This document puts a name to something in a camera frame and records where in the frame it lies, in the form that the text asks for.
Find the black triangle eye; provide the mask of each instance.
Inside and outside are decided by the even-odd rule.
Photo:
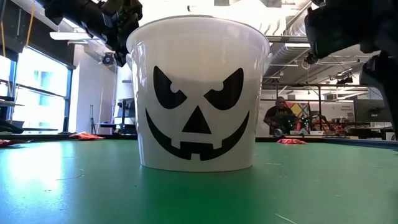
[[[180,106],[187,96],[179,90],[173,93],[171,90],[172,81],[160,70],[158,66],[154,68],[154,87],[157,100],[166,109],[174,109]]]
[[[243,69],[237,69],[232,75],[223,81],[224,88],[221,91],[210,90],[204,97],[219,110],[231,109],[241,97],[243,88]]]

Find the window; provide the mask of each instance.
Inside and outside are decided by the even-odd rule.
[[[0,83],[0,96],[7,96],[8,94],[8,85],[5,83]]]
[[[71,75],[66,66],[32,49],[24,48],[19,54],[14,96],[22,106],[14,108],[12,118],[25,122],[25,133],[62,131]]]
[[[0,79],[8,80],[10,77],[11,60],[0,56],[0,68]]]
[[[68,68],[34,50],[24,48],[17,64],[17,83],[57,95],[67,94]]]

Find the red candy wrapper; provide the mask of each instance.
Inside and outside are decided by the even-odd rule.
[[[280,139],[278,143],[281,144],[306,144],[305,141],[301,141],[298,139]]]
[[[0,140],[0,147],[7,147],[14,144],[25,143],[27,141],[24,140]]]
[[[99,137],[95,134],[88,134],[88,133],[77,133],[77,134],[72,134],[69,137],[77,137],[79,140],[97,140],[97,139],[104,139],[104,137]]]

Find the jack-o'-lantern face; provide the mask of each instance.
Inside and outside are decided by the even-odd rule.
[[[177,110],[180,105],[188,101],[189,98],[181,91],[173,92],[171,90],[172,81],[157,66],[154,68],[154,90],[160,105],[167,110]],[[233,108],[239,101],[243,89],[244,73],[243,69],[237,69],[227,79],[223,81],[223,89],[220,91],[210,90],[203,97],[213,107],[220,111],[226,111]],[[238,129],[232,130],[231,134],[222,139],[221,147],[214,149],[212,144],[199,142],[180,142],[180,148],[172,145],[172,139],[162,133],[154,124],[148,111],[146,110],[146,119],[149,129],[156,141],[169,153],[181,158],[190,160],[192,154],[199,154],[201,161],[208,161],[217,158],[231,150],[241,139],[246,130],[249,121],[249,111]],[[196,106],[185,126],[181,130],[183,133],[193,134],[211,134],[211,129],[199,106]]]

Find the green table surface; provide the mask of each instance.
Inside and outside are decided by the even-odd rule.
[[[398,223],[398,152],[257,143],[251,168],[140,166],[136,141],[0,150],[0,223]]]

